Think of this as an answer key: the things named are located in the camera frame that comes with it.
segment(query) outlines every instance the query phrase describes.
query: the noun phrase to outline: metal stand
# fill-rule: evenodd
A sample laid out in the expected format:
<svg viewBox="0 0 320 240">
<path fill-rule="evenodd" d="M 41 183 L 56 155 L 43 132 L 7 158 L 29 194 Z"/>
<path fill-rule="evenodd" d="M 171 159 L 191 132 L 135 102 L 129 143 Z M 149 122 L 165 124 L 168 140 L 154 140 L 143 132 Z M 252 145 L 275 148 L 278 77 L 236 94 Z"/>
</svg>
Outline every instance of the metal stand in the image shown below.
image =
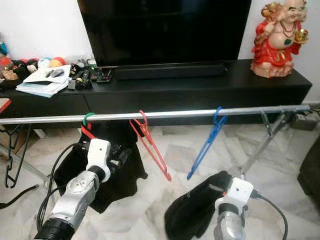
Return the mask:
<svg viewBox="0 0 320 240">
<path fill-rule="evenodd" d="M 309 105 L 288 105 L 288 106 L 266 106 L 266 107 L 244 107 L 244 108 L 229 108 L 222 109 L 218 112 L 219 116 L 227 115 L 254 115 L 261 114 L 262 120 L 265 124 L 267 134 L 262 139 L 261 143 L 255 150 L 254 154 L 249 158 L 247 163 L 240 169 L 241 175 L 244 178 L 245 174 L 251 168 L 251 166 L 256 162 L 260 154 L 265 150 L 271 140 L 275 135 L 281 130 L 292 113 L 309 111 Z M 190 111 L 166 111 L 166 112 L 149 112 L 145 113 L 145 116 L 149 119 L 164 119 L 164 118 L 189 118 L 189 117 L 205 117 L 213 116 L 217 112 L 216 109 L 213 110 L 190 110 Z M 267 114 L 280 113 L 280 116 L 275 121 L 271 127 Z M 21 118 L 2 118 L 0 119 L 0 125 L 9 124 L 37 124 L 37 123 L 70 123 L 70 122 L 81 122 L 83 120 L 83 115 L 74 116 L 44 116 L 44 117 L 21 117 Z M 125 113 L 125 114 L 97 114 L 92 115 L 87 118 L 87 121 L 107 121 L 107 120 L 130 120 L 130 119 L 141 119 L 142 115 L 140 113 Z M 7 154 L 8 150 L 0 145 L 0 152 Z M 48 177 L 43 173 L 32 167 L 27 162 L 22 162 L 15 154 L 11 154 L 13 160 L 22 165 L 31 173 L 35 174 L 39 178 L 47 181 Z"/>
</svg>

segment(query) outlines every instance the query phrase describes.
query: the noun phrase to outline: white tile floor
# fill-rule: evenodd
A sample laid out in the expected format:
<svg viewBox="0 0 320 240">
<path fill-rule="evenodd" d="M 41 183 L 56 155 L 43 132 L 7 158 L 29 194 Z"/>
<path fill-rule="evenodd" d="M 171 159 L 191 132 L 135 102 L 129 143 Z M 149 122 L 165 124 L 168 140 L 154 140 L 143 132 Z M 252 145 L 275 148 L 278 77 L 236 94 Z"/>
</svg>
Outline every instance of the white tile floor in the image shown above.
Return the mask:
<svg viewBox="0 0 320 240">
<path fill-rule="evenodd" d="M 86 217 L 74 235 L 75 240 L 165 240 L 164 213 L 179 196 L 194 188 L 208 176 L 221 170 L 239 174 L 265 134 L 263 125 L 226 125 L 208 151 L 197 172 L 186 176 L 208 137 L 211 126 L 153 127 L 152 136 L 166 160 L 172 181 L 168 182 L 139 142 L 146 180 L 138 179 L 138 192 L 113 202 L 102 214 L 88 208 Z M 45 130 L 44 139 L 34 139 L 25 159 L 48 174 L 59 153 L 79 140 L 77 129 Z M 253 165 L 247 180 L 265 197 L 281 207 L 289 222 L 290 240 L 320 239 L 320 214 L 304 194 L 297 174 L 305 155 L 320 130 L 282 130 Z M 0 161 L 0 202 L 8 202 L 21 190 L 41 180 L 21 171 L 14 189 L 3 184 L 5 162 Z M 27 193 L 12 206 L 0 210 L 0 239 L 31 240 L 36 234 L 35 214 L 46 195 L 43 187 Z M 213 240 L 215 219 L 201 239 Z M 250 200 L 246 217 L 247 240 L 282 239 L 283 223 L 278 213 L 261 200 Z"/>
</svg>

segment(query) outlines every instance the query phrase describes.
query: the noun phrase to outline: blue hanger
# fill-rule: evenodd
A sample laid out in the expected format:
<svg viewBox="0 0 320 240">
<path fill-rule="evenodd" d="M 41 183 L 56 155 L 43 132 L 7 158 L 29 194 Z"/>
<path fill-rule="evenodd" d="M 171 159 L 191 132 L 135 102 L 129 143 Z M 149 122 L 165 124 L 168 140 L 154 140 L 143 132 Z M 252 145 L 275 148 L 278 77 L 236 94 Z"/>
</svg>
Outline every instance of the blue hanger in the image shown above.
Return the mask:
<svg viewBox="0 0 320 240">
<path fill-rule="evenodd" d="M 209 148 L 211 147 L 212 143 L 214 142 L 214 140 L 216 139 L 217 135 L 219 134 L 220 130 L 222 129 L 222 127 L 225 125 L 228 116 L 223 116 L 220 121 L 218 122 L 217 117 L 219 114 L 219 111 L 222 109 L 221 106 L 219 106 L 216 110 L 216 112 L 213 115 L 213 127 L 210 131 L 209 137 L 208 139 L 205 141 L 203 147 L 201 148 L 198 156 L 196 157 L 191 171 L 189 172 L 188 176 L 186 177 L 187 180 L 189 180 L 192 175 L 194 174 L 194 172 L 196 171 L 196 169 L 198 168 L 198 166 L 200 165 L 200 163 L 202 162 L 202 160 L 204 159 L 206 153 L 208 152 Z"/>
</svg>

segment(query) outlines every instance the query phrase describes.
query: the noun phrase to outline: television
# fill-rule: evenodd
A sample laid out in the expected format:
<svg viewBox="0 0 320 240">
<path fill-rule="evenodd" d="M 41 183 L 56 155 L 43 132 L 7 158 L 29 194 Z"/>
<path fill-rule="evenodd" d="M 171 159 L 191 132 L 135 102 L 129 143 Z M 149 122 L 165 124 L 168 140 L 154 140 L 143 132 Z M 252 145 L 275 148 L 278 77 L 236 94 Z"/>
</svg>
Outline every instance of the television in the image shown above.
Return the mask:
<svg viewBox="0 0 320 240">
<path fill-rule="evenodd" d="M 78 0 L 78 4 L 98 67 L 200 73 L 201 67 L 238 58 L 251 0 Z"/>
</svg>

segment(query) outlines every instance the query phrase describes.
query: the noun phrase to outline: white ball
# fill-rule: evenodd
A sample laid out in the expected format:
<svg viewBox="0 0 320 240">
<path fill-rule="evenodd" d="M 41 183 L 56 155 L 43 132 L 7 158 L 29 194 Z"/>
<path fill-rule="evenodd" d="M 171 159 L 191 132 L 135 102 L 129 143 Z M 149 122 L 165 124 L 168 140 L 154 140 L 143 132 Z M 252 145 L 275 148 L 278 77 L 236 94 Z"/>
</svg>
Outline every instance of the white ball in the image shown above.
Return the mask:
<svg viewBox="0 0 320 240">
<path fill-rule="evenodd" d="M 44 57 L 38 61 L 38 69 L 39 68 L 48 68 L 50 64 L 51 58 Z"/>
</svg>

